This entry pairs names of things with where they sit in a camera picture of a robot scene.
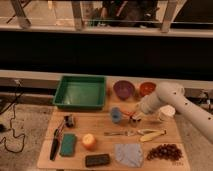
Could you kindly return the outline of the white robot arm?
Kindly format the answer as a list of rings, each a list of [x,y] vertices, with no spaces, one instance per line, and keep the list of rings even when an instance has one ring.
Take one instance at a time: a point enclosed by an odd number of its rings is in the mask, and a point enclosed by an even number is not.
[[[184,93],[184,87],[178,83],[160,82],[151,94],[140,100],[132,119],[138,121],[143,114],[153,114],[161,107],[171,105],[213,143],[213,115],[189,101]]]

